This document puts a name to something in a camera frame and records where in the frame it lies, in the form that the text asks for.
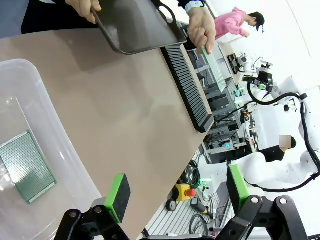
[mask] black pants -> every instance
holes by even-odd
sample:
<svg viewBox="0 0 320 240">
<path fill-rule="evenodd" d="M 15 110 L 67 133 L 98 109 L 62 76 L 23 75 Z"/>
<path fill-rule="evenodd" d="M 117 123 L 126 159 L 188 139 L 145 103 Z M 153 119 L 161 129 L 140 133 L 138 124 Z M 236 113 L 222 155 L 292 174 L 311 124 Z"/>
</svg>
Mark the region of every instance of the black pants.
<svg viewBox="0 0 320 240">
<path fill-rule="evenodd" d="M 97 28 L 64 1 L 57 4 L 30 0 L 21 26 L 22 34 L 62 30 Z"/>
</svg>

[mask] pink shirt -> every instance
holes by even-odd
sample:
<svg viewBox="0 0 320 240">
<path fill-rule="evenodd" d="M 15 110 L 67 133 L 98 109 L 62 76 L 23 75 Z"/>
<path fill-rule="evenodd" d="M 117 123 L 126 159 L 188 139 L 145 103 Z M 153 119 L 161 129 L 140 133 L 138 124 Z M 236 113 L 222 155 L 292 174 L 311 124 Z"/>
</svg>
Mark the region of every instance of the pink shirt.
<svg viewBox="0 0 320 240">
<path fill-rule="evenodd" d="M 235 7 L 232 12 L 218 16 L 214 20 L 216 30 L 215 39 L 219 39 L 227 33 L 244 36 L 246 31 L 243 30 L 241 26 L 244 24 L 246 15 L 244 11 Z"/>
</svg>

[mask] black tray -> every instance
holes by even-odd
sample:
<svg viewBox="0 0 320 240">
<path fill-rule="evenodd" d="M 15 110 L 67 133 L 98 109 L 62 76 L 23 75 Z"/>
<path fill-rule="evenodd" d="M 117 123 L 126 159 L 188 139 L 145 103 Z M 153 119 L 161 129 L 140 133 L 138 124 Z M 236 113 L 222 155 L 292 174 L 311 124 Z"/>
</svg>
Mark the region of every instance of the black tray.
<svg viewBox="0 0 320 240">
<path fill-rule="evenodd" d="M 116 52 L 132 55 L 187 41 L 172 10 L 159 0 L 101 0 L 100 5 L 102 11 L 92 13 Z M 167 22 L 161 6 L 173 22 Z"/>
</svg>

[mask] hand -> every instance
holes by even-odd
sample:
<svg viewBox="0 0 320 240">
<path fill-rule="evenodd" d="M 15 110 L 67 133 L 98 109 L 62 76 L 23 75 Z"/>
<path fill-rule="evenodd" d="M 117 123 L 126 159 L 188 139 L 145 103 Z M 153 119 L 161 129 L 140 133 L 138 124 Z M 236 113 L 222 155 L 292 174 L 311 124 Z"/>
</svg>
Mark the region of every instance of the hand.
<svg viewBox="0 0 320 240">
<path fill-rule="evenodd" d="M 246 31 L 246 32 L 244 33 L 244 36 L 245 36 L 246 38 L 250 37 L 250 32 Z"/>
<path fill-rule="evenodd" d="M 66 4 L 72 6 L 80 17 L 86 18 L 90 23 L 96 24 L 96 19 L 91 12 L 91 7 L 97 12 L 102 8 L 99 0 L 65 0 Z"/>
<path fill-rule="evenodd" d="M 201 47 L 205 46 L 208 54 L 212 54 L 217 33 L 215 20 L 210 11 L 206 7 L 196 7 L 192 8 L 188 15 L 190 16 L 188 35 L 196 46 L 196 51 L 202 54 Z"/>
</svg>

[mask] black cap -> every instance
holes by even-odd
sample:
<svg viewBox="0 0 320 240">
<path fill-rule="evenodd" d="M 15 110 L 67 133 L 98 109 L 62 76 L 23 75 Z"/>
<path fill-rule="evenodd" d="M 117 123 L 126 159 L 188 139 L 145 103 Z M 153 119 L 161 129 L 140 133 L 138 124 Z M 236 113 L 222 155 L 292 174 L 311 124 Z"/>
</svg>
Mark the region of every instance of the black cap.
<svg viewBox="0 0 320 240">
<path fill-rule="evenodd" d="M 264 26 L 265 24 L 265 18 L 264 16 L 260 13 L 260 12 L 254 12 L 254 13 L 250 13 L 249 14 L 250 17 L 254 17 L 256 18 L 256 30 L 259 32 L 259 28 L 260 26 Z"/>
</svg>

